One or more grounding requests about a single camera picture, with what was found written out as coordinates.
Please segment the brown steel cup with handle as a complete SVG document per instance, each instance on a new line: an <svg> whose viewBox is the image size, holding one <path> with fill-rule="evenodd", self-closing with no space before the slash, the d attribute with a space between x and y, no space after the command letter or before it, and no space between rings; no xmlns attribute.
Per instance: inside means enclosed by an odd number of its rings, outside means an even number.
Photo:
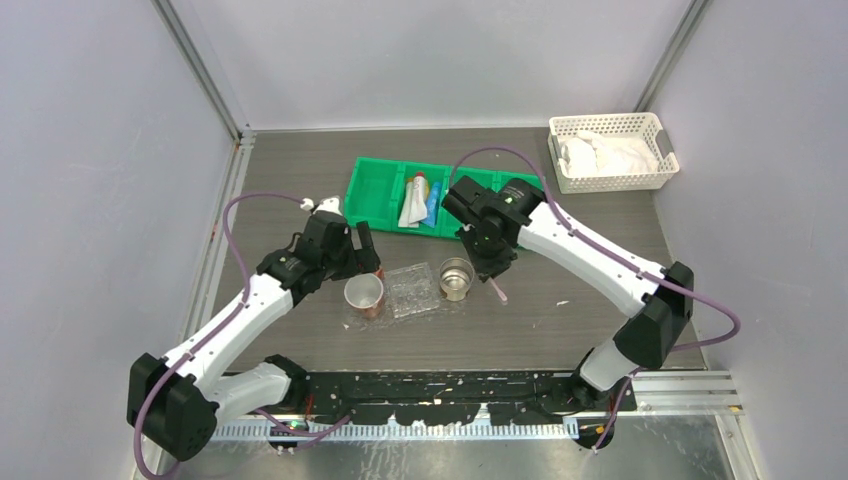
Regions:
<svg viewBox="0 0 848 480"><path fill-rule="evenodd" d="M385 305L385 286L375 273L363 273L350 278L344 286L346 303L365 319L376 319Z"/></svg>

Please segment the clear acrylic toothbrush holder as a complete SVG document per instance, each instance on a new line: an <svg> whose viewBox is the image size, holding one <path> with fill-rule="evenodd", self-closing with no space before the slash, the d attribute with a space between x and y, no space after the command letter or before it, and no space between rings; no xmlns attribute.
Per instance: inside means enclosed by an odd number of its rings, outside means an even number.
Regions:
<svg viewBox="0 0 848 480"><path fill-rule="evenodd" d="M407 320L437 309L441 294L426 262L390 270L385 274L388 305L394 320Z"/></svg>

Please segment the white toothpaste tube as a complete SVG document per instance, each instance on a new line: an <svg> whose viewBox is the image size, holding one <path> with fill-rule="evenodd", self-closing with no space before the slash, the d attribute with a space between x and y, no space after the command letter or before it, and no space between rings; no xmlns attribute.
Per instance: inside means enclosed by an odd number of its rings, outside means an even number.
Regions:
<svg viewBox="0 0 848 480"><path fill-rule="evenodd" d="M428 180L426 185L417 184L415 175L410 177L405 183L404 198L398 217L399 228L418 228L423 225L420 221L427 214L425 201L429 193L430 184Z"/></svg>

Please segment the pink toothbrush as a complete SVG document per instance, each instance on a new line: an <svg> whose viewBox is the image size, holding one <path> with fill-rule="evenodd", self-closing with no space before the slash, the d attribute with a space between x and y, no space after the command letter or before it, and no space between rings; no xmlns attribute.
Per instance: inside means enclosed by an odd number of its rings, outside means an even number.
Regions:
<svg viewBox="0 0 848 480"><path fill-rule="evenodd" d="M507 305L508 304L508 296L506 295L504 290L497 284L497 282L494 279L490 279L489 283L490 283L491 287L494 289L494 291L496 292L498 299L501 302L501 304Z"/></svg>

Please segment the clear oval acrylic tray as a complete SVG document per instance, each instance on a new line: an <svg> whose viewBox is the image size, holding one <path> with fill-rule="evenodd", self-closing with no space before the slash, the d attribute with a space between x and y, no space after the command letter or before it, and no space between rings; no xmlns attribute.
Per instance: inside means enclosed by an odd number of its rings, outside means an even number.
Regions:
<svg viewBox="0 0 848 480"><path fill-rule="evenodd" d="M344 308L341 325L350 331L365 331L423 323L462 316L467 303L448 301L441 290L436 270L428 263L389 270L384 273L384 303L374 318Z"/></svg>

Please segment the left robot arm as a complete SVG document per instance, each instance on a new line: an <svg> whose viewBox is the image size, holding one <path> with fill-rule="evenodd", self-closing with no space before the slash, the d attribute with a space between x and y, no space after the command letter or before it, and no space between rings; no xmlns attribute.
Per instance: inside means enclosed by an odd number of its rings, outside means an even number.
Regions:
<svg viewBox="0 0 848 480"><path fill-rule="evenodd" d="M215 428L266 405L298 412L304 371L276 355L234 377L224 375L260 333L326 281L375 273L380 259L370 227L317 211L289 248L267 254L246 287L201 330L165 355L131 366L127 421L179 462L196 456Z"/></svg>

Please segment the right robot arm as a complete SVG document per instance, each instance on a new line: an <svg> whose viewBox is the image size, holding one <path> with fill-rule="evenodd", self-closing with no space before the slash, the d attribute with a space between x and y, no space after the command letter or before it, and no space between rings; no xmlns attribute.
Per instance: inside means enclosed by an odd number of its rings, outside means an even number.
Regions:
<svg viewBox="0 0 848 480"><path fill-rule="evenodd" d="M523 179L494 191L463 176L442 206L460 222L455 234L481 281L509 269L522 247L575 274L626 315L620 329L591 349L566 381L566 394L584 410L598 409L634 370L660 368L691 319L693 301L681 292L694 285L689 267L680 262L664 267L631 254L569 219Z"/></svg>

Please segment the blue toothpaste tube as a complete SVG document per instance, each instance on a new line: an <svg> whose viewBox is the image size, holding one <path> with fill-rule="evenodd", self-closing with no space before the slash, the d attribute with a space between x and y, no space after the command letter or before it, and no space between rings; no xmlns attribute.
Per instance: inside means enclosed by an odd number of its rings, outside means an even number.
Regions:
<svg viewBox="0 0 848 480"><path fill-rule="evenodd" d="M425 206L427 210L426 217L420 221L421 224L435 228L438 220L439 199L442 192L442 183L434 182L429 189Z"/></svg>

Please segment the white cloth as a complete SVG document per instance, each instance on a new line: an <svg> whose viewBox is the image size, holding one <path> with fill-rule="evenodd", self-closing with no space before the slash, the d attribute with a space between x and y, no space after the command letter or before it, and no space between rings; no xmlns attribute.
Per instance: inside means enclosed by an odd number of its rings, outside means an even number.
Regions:
<svg viewBox="0 0 848 480"><path fill-rule="evenodd" d="M659 160L637 137L605 136L579 130L560 141L560 168L570 178L651 174Z"/></svg>

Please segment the white perforated plastic basket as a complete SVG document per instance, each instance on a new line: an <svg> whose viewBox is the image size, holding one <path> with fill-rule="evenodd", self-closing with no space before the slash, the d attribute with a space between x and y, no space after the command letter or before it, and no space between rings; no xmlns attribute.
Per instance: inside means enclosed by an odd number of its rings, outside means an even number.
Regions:
<svg viewBox="0 0 848 480"><path fill-rule="evenodd" d="M658 190L680 171L654 113L556 116L548 127L554 172L565 194Z"/></svg>

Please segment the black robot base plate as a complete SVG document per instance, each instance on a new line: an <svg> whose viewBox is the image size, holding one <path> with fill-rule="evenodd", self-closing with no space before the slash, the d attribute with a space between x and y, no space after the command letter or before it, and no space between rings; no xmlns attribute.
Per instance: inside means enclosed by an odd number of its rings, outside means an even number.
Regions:
<svg viewBox="0 0 848 480"><path fill-rule="evenodd" d="M309 372L295 377L273 414L301 416L313 427L344 420L349 426L466 427L488 418L506 430L563 426L579 417L577 442L606 447L615 430L612 413L635 411L627 380L608 393L592 393L569 371Z"/></svg>

